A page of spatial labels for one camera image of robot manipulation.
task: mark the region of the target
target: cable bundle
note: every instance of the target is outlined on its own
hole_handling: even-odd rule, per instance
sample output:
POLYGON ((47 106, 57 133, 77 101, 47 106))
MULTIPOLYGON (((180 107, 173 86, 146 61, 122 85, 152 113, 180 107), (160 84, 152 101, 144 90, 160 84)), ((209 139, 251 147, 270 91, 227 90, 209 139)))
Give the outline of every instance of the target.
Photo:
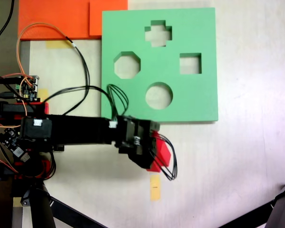
POLYGON ((172 145, 172 143, 168 140, 168 138, 166 138, 165 136, 159 134, 158 136, 154 137, 156 140, 162 140, 164 141, 166 144, 168 144, 171 149, 172 149, 172 153, 173 153, 173 169, 172 172, 164 165, 164 168, 162 168, 162 166, 159 164, 159 162, 157 161, 157 159, 160 161, 161 164, 164 164, 162 162, 162 160, 153 152, 152 149, 149 149, 151 156, 154 158, 154 161, 156 162, 156 164, 160 167, 161 171, 163 172, 163 174, 167 177, 167 179, 169 181, 171 180, 175 180, 177 177, 177 173, 178 173, 178 168, 177 168, 177 159, 176 159, 176 153, 175 153, 175 149, 174 146, 172 145))

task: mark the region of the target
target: black tripod leg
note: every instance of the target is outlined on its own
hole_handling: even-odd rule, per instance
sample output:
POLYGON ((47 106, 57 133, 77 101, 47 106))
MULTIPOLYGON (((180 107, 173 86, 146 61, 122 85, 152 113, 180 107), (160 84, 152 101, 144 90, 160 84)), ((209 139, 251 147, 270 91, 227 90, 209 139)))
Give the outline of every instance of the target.
POLYGON ((267 222, 273 210, 272 205, 274 205, 274 200, 250 211, 220 228, 257 228, 267 222))
POLYGON ((285 195, 277 200, 266 228, 285 228, 285 195))
POLYGON ((33 228, 56 228, 47 192, 32 189, 29 194, 33 228))

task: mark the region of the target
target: cross-shaped hole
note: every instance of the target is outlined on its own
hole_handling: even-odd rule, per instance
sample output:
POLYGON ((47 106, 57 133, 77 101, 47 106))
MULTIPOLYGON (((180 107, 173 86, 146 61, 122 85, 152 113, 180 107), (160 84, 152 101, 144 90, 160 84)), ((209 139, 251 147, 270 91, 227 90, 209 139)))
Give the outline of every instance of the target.
POLYGON ((151 26, 145 27, 146 41, 152 47, 165 47, 167 40, 172 40, 172 26, 165 26, 165 20, 152 20, 151 26))

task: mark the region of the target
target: orange foam board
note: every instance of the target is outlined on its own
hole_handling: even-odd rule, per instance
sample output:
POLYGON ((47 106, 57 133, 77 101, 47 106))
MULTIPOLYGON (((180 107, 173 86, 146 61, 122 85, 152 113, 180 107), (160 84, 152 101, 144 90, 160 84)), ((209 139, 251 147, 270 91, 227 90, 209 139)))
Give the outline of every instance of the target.
MULTIPOLYGON (((51 23, 71 39, 88 39, 90 0, 19 0, 18 34, 34 22, 51 23)), ((46 26, 29 28, 21 40, 56 40, 63 36, 46 26)))
POLYGON ((90 37, 101 39, 102 12, 127 10, 128 0, 91 0, 90 2, 90 37))

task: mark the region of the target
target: black cable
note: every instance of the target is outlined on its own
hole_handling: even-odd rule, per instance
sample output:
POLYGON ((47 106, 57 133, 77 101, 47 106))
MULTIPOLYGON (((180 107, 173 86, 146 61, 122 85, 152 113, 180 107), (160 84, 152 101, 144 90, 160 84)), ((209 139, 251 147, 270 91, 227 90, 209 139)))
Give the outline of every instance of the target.
POLYGON ((168 178, 168 180, 175 180, 178 174, 178 167, 177 167, 177 158, 176 158, 176 153, 175 153, 175 149, 174 146, 172 145, 172 143, 163 135, 159 134, 158 136, 154 137, 157 140, 162 140, 164 141, 166 144, 168 144, 171 149, 172 149, 172 154, 173 154, 173 169, 172 171, 170 171, 165 165, 164 162, 157 156, 157 154, 155 154, 153 152, 153 150, 150 148, 150 154, 151 156, 154 158, 155 163, 160 167, 161 171, 163 172, 163 174, 168 178), (164 165, 164 168, 167 170, 167 172, 164 170, 164 168, 162 168, 161 164, 159 164, 159 162, 157 160, 160 161, 161 164, 164 165))
MULTIPOLYGON (((73 41, 71 39, 69 39, 68 37, 65 37, 68 41, 70 41, 72 44, 73 44, 73 41)), ((82 61, 82 65, 83 65, 83 68, 84 68, 84 76, 85 76, 85 93, 84 93, 84 97, 81 101, 79 101, 77 104, 75 104, 71 109, 69 109, 67 112, 63 113, 63 115, 66 115, 68 113, 70 113, 71 111, 73 111, 74 109, 76 109, 79 105, 81 105, 81 103, 86 99, 88 93, 89 93, 89 88, 88 86, 90 86, 90 72, 89 72, 89 69, 87 67, 87 64, 85 62, 85 59, 82 55, 82 53, 80 52, 80 50, 74 46, 76 51, 78 52, 80 58, 81 58, 81 61, 82 61)))
POLYGON ((10 85, 8 84, 4 84, 4 86, 9 90, 11 91, 14 95, 16 95, 17 98, 19 98, 20 100, 23 100, 24 102, 27 103, 28 106, 30 106, 32 108, 32 110, 34 111, 34 113, 36 113, 36 109, 33 105, 30 104, 30 101, 21 97, 10 85))
POLYGON ((8 17, 7 21, 5 22, 4 26, 2 27, 2 29, 0 30, 0 36, 3 33, 3 31, 5 30, 5 28, 7 27, 7 25, 9 24, 9 21, 11 19, 12 14, 13 14, 14 4, 15 4, 15 0, 11 0, 9 17, 8 17))
POLYGON ((49 177, 48 178, 45 178, 45 180, 48 180, 50 178, 52 178, 56 172, 56 161, 55 161, 55 158, 54 158, 54 154, 53 152, 50 152, 51 154, 51 159, 52 159, 52 162, 51 162, 51 168, 50 168, 50 171, 48 173, 49 177))
POLYGON ((88 89, 94 89, 94 90, 97 90, 97 91, 99 91, 99 92, 105 94, 105 96, 106 96, 107 99, 109 100, 109 103, 110 103, 110 105, 111 105, 111 107, 112 107, 112 118, 115 118, 114 114, 116 113, 116 109, 114 108, 114 105, 113 105, 111 96, 109 96, 109 94, 108 94, 107 92, 105 92, 103 89, 101 89, 101 88, 99 88, 99 87, 97 87, 97 86, 93 86, 93 85, 92 85, 92 86, 90 85, 90 86, 88 86, 88 87, 86 87, 86 86, 70 87, 70 88, 66 88, 66 89, 59 90, 59 91, 57 91, 56 93, 54 93, 54 94, 52 94, 51 96, 49 96, 47 99, 45 99, 45 100, 43 101, 43 104, 44 104, 45 102, 47 102, 48 100, 52 99, 52 98, 55 97, 55 96, 58 96, 58 95, 61 95, 61 94, 65 94, 65 93, 70 93, 70 92, 75 92, 75 91, 84 90, 84 89, 86 89, 86 88, 88 88, 88 89))
POLYGON ((129 98, 128 98, 128 96, 125 94, 125 92, 122 89, 120 89, 118 86, 113 85, 113 84, 108 84, 106 89, 107 89, 108 95, 111 97, 111 100, 112 100, 112 110, 114 110, 114 113, 112 113, 112 116, 113 116, 112 119, 115 119, 117 117, 117 115, 119 115, 117 107, 116 107, 116 103, 115 103, 113 92, 120 99, 120 101, 121 101, 121 103, 122 103, 122 105, 124 107, 124 111, 121 114, 121 115, 124 115, 125 112, 129 108, 129 98))

